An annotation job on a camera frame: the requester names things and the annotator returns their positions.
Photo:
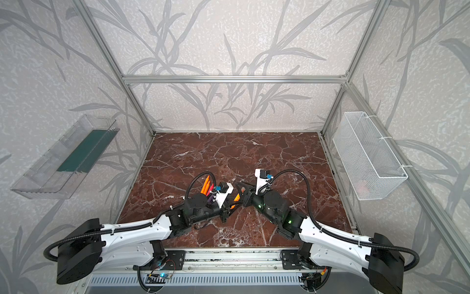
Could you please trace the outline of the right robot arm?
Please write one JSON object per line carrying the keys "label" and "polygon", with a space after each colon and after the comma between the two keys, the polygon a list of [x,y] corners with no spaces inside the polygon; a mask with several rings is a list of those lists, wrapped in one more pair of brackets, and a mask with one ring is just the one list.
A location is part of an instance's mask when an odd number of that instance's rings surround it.
{"label": "right robot arm", "polygon": [[289,240],[300,240],[297,253],[305,267],[336,268],[369,281],[382,294],[400,294],[405,272],[415,268],[419,254],[395,246],[384,235],[356,235],[318,222],[312,213],[290,208],[281,194],[272,188],[275,176],[257,169],[255,185],[238,182],[237,190],[245,207],[254,207],[277,227],[277,233]]}

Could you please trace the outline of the pink marker group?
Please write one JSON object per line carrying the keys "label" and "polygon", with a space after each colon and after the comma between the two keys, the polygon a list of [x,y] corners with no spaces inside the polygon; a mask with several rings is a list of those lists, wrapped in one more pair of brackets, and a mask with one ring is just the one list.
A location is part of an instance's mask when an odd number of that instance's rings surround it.
{"label": "pink marker group", "polygon": [[214,186],[210,188],[209,192],[208,192],[208,196],[212,195],[214,193]]}

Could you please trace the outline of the orange marker group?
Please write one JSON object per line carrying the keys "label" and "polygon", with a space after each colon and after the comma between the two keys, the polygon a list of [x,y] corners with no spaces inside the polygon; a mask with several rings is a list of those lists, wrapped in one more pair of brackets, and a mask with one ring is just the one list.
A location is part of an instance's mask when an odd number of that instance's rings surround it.
{"label": "orange marker group", "polygon": [[231,202],[230,202],[230,209],[234,209],[236,205],[239,204],[239,201],[241,199],[240,194],[238,194]]}

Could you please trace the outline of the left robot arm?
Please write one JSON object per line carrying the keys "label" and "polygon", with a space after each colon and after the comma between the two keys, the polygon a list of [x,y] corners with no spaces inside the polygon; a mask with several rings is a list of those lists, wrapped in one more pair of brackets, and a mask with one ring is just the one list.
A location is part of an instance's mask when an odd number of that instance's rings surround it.
{"label": "left robot arm", "polygon": [[189,233],[199,222],[217,217],[225,221],[234,208],[227,193],[210,197],[196,194],[152,219],[125,224],[101,224],[98,218],[90,219],[47,246],[43,255],[57,264],[59,285],[79,281],[106,267],[157,267],[166,259],[164,240]]}

